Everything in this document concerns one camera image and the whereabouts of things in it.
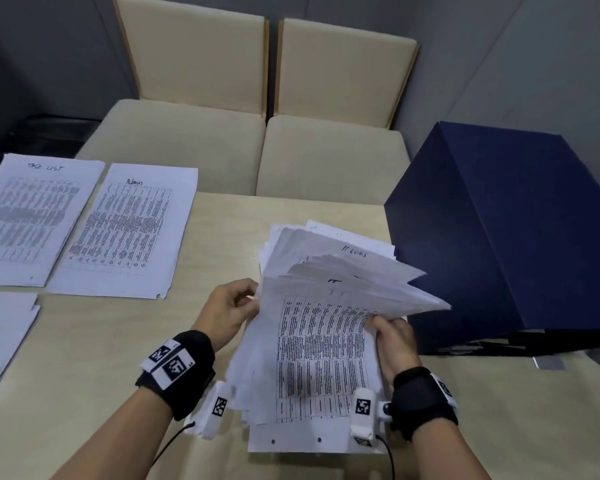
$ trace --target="beige chair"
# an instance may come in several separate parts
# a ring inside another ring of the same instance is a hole
[[[261,16],[114,0],[141,100],[121,100],[76,158],[197,167],[203,192],[254,195],[265,133]]]
[[[417,42],[294,19],[279,33],[256,195],[384,204],[409,165],[388,128]]]

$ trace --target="wrist strap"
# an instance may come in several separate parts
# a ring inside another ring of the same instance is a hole
[[[169,405],[176,421],[195,409],[216,373],[208,336],[198,330],[177,334],[158,347],[140,366],[136,386],[146,387]]]
[[[447,396],[426,367],[414,367],[396,375],[393,387],[390,413],[393,425],[405,440],[411,441],[417,428],[437,418],[458,424]]]

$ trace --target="light wood tabletop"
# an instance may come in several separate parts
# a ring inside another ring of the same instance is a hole
[[[197,193],[164,300],[36,289],[38,320],[0,382],[0,479],[49,478],[133,392],[142,359],[192,325],[214,286],[259,278],[271,224],[307,219],[389,237],[380,206]],[[219,378],[239,339],[217,354]],[[424,358],[456,396],[462,431],[494,480],[600,479],[600,367],[584,354],[564,361],[558,372],[525,358]],[[213,441],[179,437],[149,478],[390,478],[385,455],[250,455],[247,438],[230,411]],[[397,477],[417,478],[410,445],[396,435],[391,444]]]

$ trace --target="wire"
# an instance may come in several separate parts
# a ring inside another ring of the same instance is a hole
[[[196,422],[193,421],[192,423],[189,423],[186,426],[183,426],[170,440],[167,444],[165,444],[164,448],[162,448],[160,450],[160,453],[158,453],[158,456],[155,457],[155,460],[153,460],[153,463],[151,464],[151,466],[155,465],[155,462],[158,461],[158,458],[160,458],[162,456],[162,453],[164,453],[164,451],[169,447],[170,444],[173,443],[173,441],[178,437],[179,434],[181,434],[185,429],[189,429],[189,428],[193,428],[196,425]]]
[[[393,464],[393,455],[391,454],[391,448],[389,448],[389,445],[386,443],[386,441],[384,441],[384,438],[382,436],[376,435],[376,438],[382,441],[382,443],[386,447],[386,452],[389,453],[389,461],[391,461],[391,480],[395,480],[395,466]]]

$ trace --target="person's right arm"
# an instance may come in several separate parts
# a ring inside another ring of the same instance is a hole
[[[377,331],[383,375],[391,384],[396,374],[422,366],[413,329],[405,320],[389,321],[377,315],[370,323]],[[491,480],[458,427],[448,419],[424,423],[412,441],[421,480]]]

